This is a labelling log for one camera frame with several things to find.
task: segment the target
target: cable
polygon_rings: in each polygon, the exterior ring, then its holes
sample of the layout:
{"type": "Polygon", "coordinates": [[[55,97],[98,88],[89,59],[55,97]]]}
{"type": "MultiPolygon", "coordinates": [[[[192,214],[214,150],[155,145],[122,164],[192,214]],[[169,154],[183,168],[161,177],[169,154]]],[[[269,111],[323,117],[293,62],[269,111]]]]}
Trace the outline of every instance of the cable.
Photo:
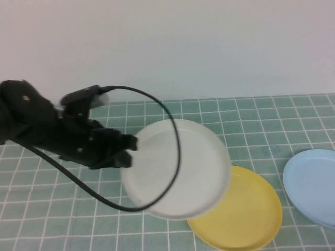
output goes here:
{"type": "Polygon", "coordinates": [[[139,212],[139,211],[148,209],[149,207],[151,207],[152,205],[154,205],[158,201],[160,201],[166,195],[166,193],[170,190],[170,188],[172,187],[172,185],[174,184],[174,182],[175,182],[175,180],[176,180],[176,178],[178,176],[178,173],[179,173],[179,170],[180,170],[180,164],[181,164],[181,144],[180,144],[180,137],[179,137],[179,133],[178,133],[178,129],[177,129],[176,123],[175,123],[175,121],[174,121],[174,119],[173,119],[170,111],[158,99],[156,99],[155,97],[151,96],[148,93],[145,93],[145,92],[143,92],[141,90],[138,90],[138,89],[135,89],[135,88],[132,88],[132,87],[128,87],[128,86],[106,86],[106,87],[101,88],[101,90],[102,90],[103,93],[109,92],[110,90],[114,90],[114,89],[130,90],[132,92],[139,93],[139,94],[142,94],[144,96],[147,96],[148,98],[150,98],[153,101],[155,101],[157,104],[159,104],[163,108],[163,110],[169,116],[169,119],[172,122],[172,126],[173,126],[173,129],[174,129],[174,132],[175,132],[176,142],[177,142],[177,151],[178,151],[178,154],[177,154],[177,166],[176,166],[175,173],[174,173],[174,175],[173,175],[170,183],[163,190],[163,192],[160,195],[158,195],[158,197],[156,199],[154,199],[153,201],[149,202],[148,204],[146,204],[144,206],[141,206],[141,207],[135,207],[135,208],[129,208],[129,207],[124,207],[124,206],[115,204],[115,203],[107,200],[106,198],[102,197],[98,193],[96,193],[89,186],[87,186],[85,183],[83,183],[80,179],[78,179],[76,176],[74,176],[70,171],[68,171],[65,167],[63,167],[62,165],[60,165],[54,159],[52,159],[51,157],[49,157],[45,153],[41,152],[40,150],[38,150],[34,146],[26,145],[24,142],[20,142],[19,140],[16,140],[16,143],[22,145],[26,149],[32,151],[33,153],[35,153],[36,155],[40,156],[45,161],[47,161],[48,163],[50,163],[51,165],[53,165],[60,172],[62,172],[63,174],[65,174],[69,179],[71,179],[73,182],[75,182],[79,187],[81,187],[85,192],[87,192],[88,194],[90,194],[92,197],[94,197],[98,201],[102,202],[103,204],[105,204],[107,206],[110,206],[112,208],[115,208],[117,210],[125,211],[125,212],[139,212]]]}

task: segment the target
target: yellow plate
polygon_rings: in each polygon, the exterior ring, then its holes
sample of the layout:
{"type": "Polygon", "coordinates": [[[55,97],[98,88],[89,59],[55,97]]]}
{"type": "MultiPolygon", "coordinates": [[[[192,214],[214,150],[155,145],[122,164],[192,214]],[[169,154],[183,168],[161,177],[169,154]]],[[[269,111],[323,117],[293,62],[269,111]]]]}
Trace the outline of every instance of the yellow plate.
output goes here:
{"type": "Polygon", "coordinates": [[[238,166],[226,196],[208,213],[188,220],[208,245],[226,251],[250,251],[268,244],[282,224],[276,191],[258,174],[238,166]]]}

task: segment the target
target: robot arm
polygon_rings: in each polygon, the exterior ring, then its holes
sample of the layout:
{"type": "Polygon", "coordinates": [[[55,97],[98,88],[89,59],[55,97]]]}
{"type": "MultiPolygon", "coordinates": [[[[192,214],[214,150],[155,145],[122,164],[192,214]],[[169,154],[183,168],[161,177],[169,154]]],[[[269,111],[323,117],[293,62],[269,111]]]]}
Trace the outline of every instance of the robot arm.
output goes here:
{"type": "Polygon", "coordinates": [[[26,81],[0,84],[0,142],[12,140],[56,153],[90,169],[130,167],[137,138],[104,128],[88,118],[93,101],[105,90],[98,85],[61,100],[63,110],[43,98],[26,81]]]}

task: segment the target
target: green grid mat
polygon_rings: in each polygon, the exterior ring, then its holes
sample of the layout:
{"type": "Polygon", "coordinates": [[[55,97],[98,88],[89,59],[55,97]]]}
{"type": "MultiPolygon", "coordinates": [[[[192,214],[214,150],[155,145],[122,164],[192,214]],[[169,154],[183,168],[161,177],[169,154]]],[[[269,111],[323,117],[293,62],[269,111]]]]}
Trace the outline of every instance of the green grid mat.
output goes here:
{"type": "MultiPolygon", "coordinates": [[[[283,224],[264,250],[335,251],[335,230],[302,216],[289,202],[282,181],[283,168],[294,154],[334,150],[335,94],[164,103],[175,118],[202,123],[215,132],[227,145],[234,165],[260,174],[277,191],[283,224]]],[[[91,118],[135,134],[168,117],[147,101],[110,103],[92,110],[91,118]]],[[[1,251],[214,250],[193,234],[186,221],[110,209],[21,146],[7,142],[0,152],[1,251]]],[[[62,164],[102,196],[133,206],[122,189],[118,169],[62,164]]]]}

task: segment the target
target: plate rim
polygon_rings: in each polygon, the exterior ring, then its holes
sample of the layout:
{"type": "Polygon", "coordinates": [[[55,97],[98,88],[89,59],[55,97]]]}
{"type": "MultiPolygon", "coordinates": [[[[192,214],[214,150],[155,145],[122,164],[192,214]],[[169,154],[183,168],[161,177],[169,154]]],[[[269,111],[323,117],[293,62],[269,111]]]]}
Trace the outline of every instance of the plate rim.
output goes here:
{"type": "Polygon", "coordinates": [[[264,179],[261,175],[259,175],[258,173],[254,172],[254,171],[251,171],[251,170],[249,170],[249,169],[247,169],[247,168],[244,168],[244,167],[241,167],[241,166],[233,165],[233,166],[232,166],[232,171],[231,171],[231,176],[233,176],[233,175],[238,175],[238,174],[235,174],[236,169],[238,169],[238,170],[242,170],[243,172],[252,173],[253,175],[257,175],[259,178],[263,179],[263,181],[266,182],[266,183],[269,185],[269,187],[270,187],[271,190],[274,192],[274,194],[276,194],[276,196],[275,196],[275,200],[277,201],[277,203],[278,203],[279,206],[280,206],[280,210],[279,210],[279,211],[280,211],[280,215],[278,215],[278,216],[279,216],[279,221],[278,221],[279,224],[278,224],[278,226],[277,226],[277,229],[274,231],[273,236],[271,236],[271,238],[269,238],[269,240],[266,241],[265,244],[262,244],[262,245],[260,245],[260,246],[258,246],[258,247],[256,247],[256,248],[253,248],[253,249],[242,249],[242,248],[220,249],[219,247],[216,247],[216,246],[214,246],[214,245],[208,243],[207,241],[205,241],[203,238],[201,238],[201,237],[196,233],[196,231],[195,231],[195,230],[193,229],[193,227],[192,227],[192,223],[190,223],[190,221],[191,221],[192,219],[187,220],[187,223],[189,224],[190,228],[192,229],[192,231],[194,232],[194,234],[195,234],[198,238],[200,238],[200,239],[201,239],[204,243],[206,243],[207,245],[209,245],[209,246],[211,246],[211,247],[213,247],[213,248],[216,248],[216,249],[218,249],[218,250],[225,250],[225,251],[242,251],[242,250],[244,250],[244,251],[253,251],[253,250],[258,250],[258,249],[260,249],[260,248],[265,247],[267,244],[269,244],[269,243],[276,237],[276,235],[278,234],[278,232],[280,231],[281,226],[282,226],[282,223],[283,223],[283,206],[282,206],[282,204],[281,204],[281,201],[280,201],[280,199],[279,199],[279,196],[278,196],[276,190],[275,190],[275,189],[271,186],[271,184],[270,184],[266,179],[264,179]]]}
{"type": "Polygon", "coordinates": [[[325,226],[325,227],[329,227],[331,229],[335,229],[335,225],[330,225],[330,224],[325,224],[323,222],[320,222],[320,221],[317,221],[315,219],[313,219],[311,216],[309,216],[307,213],[304,212],[303,209],[297,207],[296,203],[291,199],[291,196],[290,194],[292,195],[291,193],[291,190],[290,189],[286,189],[286,186],[287,186],[287,172],[288,172],[288,169],[287,168],[291,168],[291,166],[295,166],[297,164],[297,161],[298,163],[301,162],[301,161],[307,161],[308,159],[311,159],[311,158],[325,158],[323,156],[317,156],[318,154],[320,153],[326,153],[326,154],[330,154],[330,155],[334,155],[333,158],[328,158],[327,159],[332,159],[335,161],[335,151],[333,150],[328,150],[328,149],[309,149],[309,150],[305,150],[305,151],[302,151],[300,153],[297,153],[296,155],[294,155],[292,158],[289,159],[289,161],[286,163],[285,167],[284,167],[284,171],[283,171],[283,185],[284,185],[284,189],[287,193],[287,197],[288,199],[290,200],[290,202],[294,205],[294,207],[298,210],[299,213],[301,213],[303,216],[305,216],[306,218],[308,218],[309,220],[311,220],[312,222],[320,225],[320,226],[325,226]],[[301,157],[304,157],[304,155],[306,155],[306,157],[310,157],[310,158],[304,158],[304,159],[301,159],[301,160],[297,160],[297,158],[301,158],[301,157]]]}
{"type": "MultiPolygon", "coordinates": [[[[202,215],[202,214],[210,211],[225,196],[225,194],[228,191],[230,182],[231,182],[232,164],[231,164],[230,156],[229,156],[229,153],[228,153],[228,150],[227,150],[225,144],[217,137],[217,135],[214,132],[212,132],[210,129],[208,129],[207,127],[205,127],[203,124],[199,124],[199,123],[194,122],[194,121],[190,121],[190,120],[186,120],[186,119],[174,119],[174,120],[175,120],[177,126],[178,126],[178,124],[189,124],[189,125],[191,125],[191,127],[198,127],[200,129],[204,130],[207,134],[211,134],[211,137],[216,141],[216,143],[218,143],[221,146],[221,150],[222,151],[220,151],[220,156],[224,156],[224,158],[226,159],[225,163],[229,163],[229,165],[227,167],[228,170],[226,171],[228,173],[228,176],[226,177],[225,184],[220,187],[221,190],[219,192],[217,192],[217,197],[213,199],[213,202],[209,203],[205,207],[201,207],[200,209],[193,210],[192,213],[189,213],[189,214],[180,214],[178,216],[170,215],[170,214],[165,214],[165,213],[160,213],[160,212],[158,212],[156,210],[152,210],[152,208],[146,209],[147,213],[149,213],[151,215],[154,215],[154,216],[156,216],[158,218],[161,218],[161,219],[165,219],[165,220],[188,220],[188,219],[193,219],[195,217],[198,217],[198,216],[200,216],[200,215],[202,215]]],[[[150,124],[150,125],[144,127],[141,131],[139,131],[136,134],[136,136],[142,134],[144,129],[145,130],[151,130],[151,128],[153,128],[153,127],[157,127],[157,126],[160,126],[160,124],[166,124],[166,123],[171,123],[171,122],[170,122],[170,120],[160,120],[160,121],[157,121],[157,122],[155,122],[153,124],[150,124]]],[[[129,189],[127,190],[127,187],[125,185],[127,183],[126,182],[125,172],[126,172],[125,168],[122,168],[120,170],[121,183],[122,183],[124,189],[126,190],[126,192],[128,194],[128,197],[131,199],[131,201],[135,205],[140,206],[140,203],[137,203],[137,198],[136,198],[136,196],[134,194],[132,194],[132,191],[129,192],[129,189]]]]}

